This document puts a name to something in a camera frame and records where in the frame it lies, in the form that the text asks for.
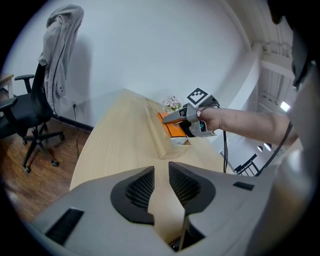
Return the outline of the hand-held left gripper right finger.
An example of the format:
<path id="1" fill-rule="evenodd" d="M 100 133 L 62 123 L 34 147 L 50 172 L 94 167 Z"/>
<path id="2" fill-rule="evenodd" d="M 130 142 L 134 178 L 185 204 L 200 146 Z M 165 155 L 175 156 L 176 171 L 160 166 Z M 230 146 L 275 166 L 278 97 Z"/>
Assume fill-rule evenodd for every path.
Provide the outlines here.
<path id="1" fill-rule="evenodd" d="M 180 256 L 246 256 L 270 196 L 273 172 L 242 176 L 169 162 L 169 183 L 184 208 Z"/>

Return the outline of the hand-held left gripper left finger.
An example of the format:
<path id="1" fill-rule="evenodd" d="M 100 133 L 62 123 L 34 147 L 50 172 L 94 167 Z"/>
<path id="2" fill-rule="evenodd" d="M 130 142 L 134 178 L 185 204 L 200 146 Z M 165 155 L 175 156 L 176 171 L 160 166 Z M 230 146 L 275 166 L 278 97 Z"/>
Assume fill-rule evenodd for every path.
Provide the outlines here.
<path id="1" fill-rule="evenodd" d="M 31 223 L 53 256 L 171 256 L 148 212 L 155 169 L 147 166 L 78 185 Z"/>

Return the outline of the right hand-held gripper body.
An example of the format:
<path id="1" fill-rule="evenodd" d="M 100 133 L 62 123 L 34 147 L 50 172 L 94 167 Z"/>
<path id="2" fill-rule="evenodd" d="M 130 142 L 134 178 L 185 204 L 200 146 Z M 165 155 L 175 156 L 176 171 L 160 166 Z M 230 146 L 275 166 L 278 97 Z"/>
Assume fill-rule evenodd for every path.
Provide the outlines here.
<path id="1" fill-rule="evenodd" d="M 188 138 L 194 137 L 211 137 L 216 134 L 208 130 L 205 121 L 200 120 L 198 114 L 199 108 L 219 108 L 220 104 L 211 93 L 197 87 L 187 96 L 188 103 L 179 111 L 182 121 L 179 126 L 182 128 Z"/>

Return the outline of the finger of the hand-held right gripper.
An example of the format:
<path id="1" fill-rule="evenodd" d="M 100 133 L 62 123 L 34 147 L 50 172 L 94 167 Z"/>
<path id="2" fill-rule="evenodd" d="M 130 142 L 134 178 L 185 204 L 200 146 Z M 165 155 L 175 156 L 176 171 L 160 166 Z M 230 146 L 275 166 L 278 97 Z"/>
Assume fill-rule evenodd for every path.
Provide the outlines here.
<path id="1" fill-rule="evenodd" d="M 162 118 L 164 124 L 179 123 L 187 118 L 187 110 L 179 109 Z"/>

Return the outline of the orange packet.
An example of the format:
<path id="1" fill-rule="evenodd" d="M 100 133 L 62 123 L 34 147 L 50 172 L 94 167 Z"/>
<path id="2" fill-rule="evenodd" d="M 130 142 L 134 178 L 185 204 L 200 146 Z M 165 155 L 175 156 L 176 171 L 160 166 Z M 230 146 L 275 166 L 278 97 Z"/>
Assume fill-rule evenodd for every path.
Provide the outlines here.
<path id="1" fill-rule="evenodd" d="M 162 123 L 162 126 L 169 136 L 170 141 L 175 146 L 182 146 L 188 141 L 188 137 L 183 129 L 180 127 L 178 123 L 164 123 L 164 117 L 168 116 L 168 113 L 165 112 L 158 112 L 157 114 L 158 119 Z"/>

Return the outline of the person's right forearm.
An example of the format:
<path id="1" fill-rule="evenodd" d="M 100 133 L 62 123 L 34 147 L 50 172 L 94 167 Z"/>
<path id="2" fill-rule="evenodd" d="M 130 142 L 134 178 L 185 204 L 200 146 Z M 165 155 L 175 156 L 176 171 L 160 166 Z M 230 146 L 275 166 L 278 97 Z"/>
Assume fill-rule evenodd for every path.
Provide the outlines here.
<path id="1" fill-rule="evenodd" d="M 252 140 L 279 145 L 290 121 L 277 113 L 247 112 L 233 109 L 218 109 L 218 127 Z"/>

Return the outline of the person's right hand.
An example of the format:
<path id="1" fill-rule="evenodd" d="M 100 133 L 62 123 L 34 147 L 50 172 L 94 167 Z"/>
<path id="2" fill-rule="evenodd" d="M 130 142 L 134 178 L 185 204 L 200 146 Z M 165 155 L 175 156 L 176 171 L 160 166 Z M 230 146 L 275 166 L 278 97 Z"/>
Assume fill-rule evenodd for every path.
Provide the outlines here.
<path id="1" fill-rule="evenodd" d="M 214 107 L 199 107 L 196 112 L 197 118 L 205 122 L 207 130 L 212 132 L 223 128 L 221 114 L 221 109 Z"/>

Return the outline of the pink flowers in white pot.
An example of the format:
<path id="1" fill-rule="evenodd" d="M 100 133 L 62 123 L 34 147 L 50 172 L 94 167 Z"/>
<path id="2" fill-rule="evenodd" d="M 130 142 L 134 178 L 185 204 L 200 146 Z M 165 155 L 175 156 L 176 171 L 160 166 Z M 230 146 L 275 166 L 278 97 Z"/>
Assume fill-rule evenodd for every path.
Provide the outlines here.
<path id="1" fill-rule="evenodd" d="M 182 102 L 175 95 L 165 97 L 162 100 L 162 104 L 173 111 L 179 110 L 182 107 Z"/>

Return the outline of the light wooden box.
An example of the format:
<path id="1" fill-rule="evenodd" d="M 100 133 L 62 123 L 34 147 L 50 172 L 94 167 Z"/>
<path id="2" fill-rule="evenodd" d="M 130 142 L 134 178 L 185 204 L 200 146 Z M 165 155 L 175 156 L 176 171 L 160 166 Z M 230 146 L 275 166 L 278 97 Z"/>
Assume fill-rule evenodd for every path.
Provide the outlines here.
<path id="1" fill-rule="evenodd" d="M 152 135 L 153 142 L 157 149 L 160 159 L 174 159 L 184 155 L 191 148 L 191 143 L 186 135 L 172 135 L 170 127 L 174 127 L 174 131 L 178 128 L 182 131 L 177 123 L 164 124 L 163 118 L 168 114 L 162 112 L 162 105 L 146 99 L 145 112 L 149 131 Z"/>

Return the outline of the black slatted chair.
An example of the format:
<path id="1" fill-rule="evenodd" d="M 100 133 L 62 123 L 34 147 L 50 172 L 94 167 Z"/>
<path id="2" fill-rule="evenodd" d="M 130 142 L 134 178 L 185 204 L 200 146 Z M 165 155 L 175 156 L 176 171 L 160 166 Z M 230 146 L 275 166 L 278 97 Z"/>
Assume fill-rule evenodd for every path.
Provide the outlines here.
<path id="1" fill-rule="evenodd" d="M 257 155 L 254 154 L 244 164 L 236 167 L 234 169 L 234 173 L 236 175 L 241 175 L 241 176 L 249 176 L 249 177 L 255 176 L 259 172 L 257 165 L 254 163 L 254 159 L 256 157 Z"/>

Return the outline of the person's white shirt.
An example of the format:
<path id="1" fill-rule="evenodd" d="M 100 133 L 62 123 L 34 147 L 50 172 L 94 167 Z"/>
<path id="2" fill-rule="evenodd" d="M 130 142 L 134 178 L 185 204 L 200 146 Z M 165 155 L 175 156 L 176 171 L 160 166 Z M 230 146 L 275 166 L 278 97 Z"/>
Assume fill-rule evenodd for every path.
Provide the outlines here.
<path id="1" fill-rule="evenodd" d="M 319 225 L 320 66 L 305 79 L 289 119 L 301 148 L 264 170 L 259 181 L 267 191 L 256 194 L 247 216 L 245 256 L 303 256 L 311 253 L 312 230 Z"/>

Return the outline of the gray face mask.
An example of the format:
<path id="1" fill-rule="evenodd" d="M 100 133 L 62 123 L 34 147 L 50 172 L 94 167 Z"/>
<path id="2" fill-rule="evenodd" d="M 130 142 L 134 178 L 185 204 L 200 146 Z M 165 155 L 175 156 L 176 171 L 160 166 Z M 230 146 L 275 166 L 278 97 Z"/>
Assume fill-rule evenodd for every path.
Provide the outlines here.
<path id="1" fill-rule="evenodd" d="M 307 30 L 301 25 L 293 25 L 292 41 L 292 72 L 294 74 L 293 87 L 299 90 L 310 69 L 314 65 L 315 53 L 313 49 L 313 39 L 308 35 Z"/>

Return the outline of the black office chair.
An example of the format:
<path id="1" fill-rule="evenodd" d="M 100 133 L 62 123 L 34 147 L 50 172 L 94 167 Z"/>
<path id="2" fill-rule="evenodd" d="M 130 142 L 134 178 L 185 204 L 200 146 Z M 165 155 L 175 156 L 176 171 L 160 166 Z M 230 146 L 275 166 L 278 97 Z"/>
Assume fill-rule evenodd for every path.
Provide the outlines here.
<path id="1" fill-rule="evenodd" d="M 47 122 L 54 114 L 46 98 L 44 78 L 45 67 L 39 64 L 35 74 L 21 75 L 15 78 L 16 81 L 24 81 L 27 94 L 0 101 L 0 112 L 3 113 L 0 118 L 0 139 L 17 134 L 22 138 L 24 145 L 31 142 L 22 163 L 27 173 L 31 172 L 27 162 L 37 146 L 51 165 L 58 167 L 59 162 L 51 158 L 42 141 L 53 137 L 65 139 L 62 131 L 43 133 L 48 129 Z"/>

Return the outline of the gray jacket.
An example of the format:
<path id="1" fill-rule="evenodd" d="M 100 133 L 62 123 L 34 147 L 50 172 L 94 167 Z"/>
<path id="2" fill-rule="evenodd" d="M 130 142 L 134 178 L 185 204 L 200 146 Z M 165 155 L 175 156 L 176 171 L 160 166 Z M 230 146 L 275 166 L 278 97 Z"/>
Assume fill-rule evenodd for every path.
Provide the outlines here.
<path id="1" fill-rule="evenodd" d="M 56 9 L 46 22 L 38 62 L 44 67 L 43 86 L 47 102 L 56 115 L 60 114 L 60 99 L 66 95 L 69 62 L 83 18 L 81 6 L 67 4 Z"/>

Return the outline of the small wooden side desk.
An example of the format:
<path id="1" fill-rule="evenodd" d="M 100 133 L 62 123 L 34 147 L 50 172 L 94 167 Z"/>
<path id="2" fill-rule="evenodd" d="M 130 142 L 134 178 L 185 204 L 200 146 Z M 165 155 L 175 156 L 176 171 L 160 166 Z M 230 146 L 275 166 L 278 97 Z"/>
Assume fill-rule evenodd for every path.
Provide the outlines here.
<path id="1" fill-rule="evenodd" d="M 0 75 L 0 90 L 7 87 L 9 98 L 14 97 L 13 91 L 13 74 L 1 74 Z"/>

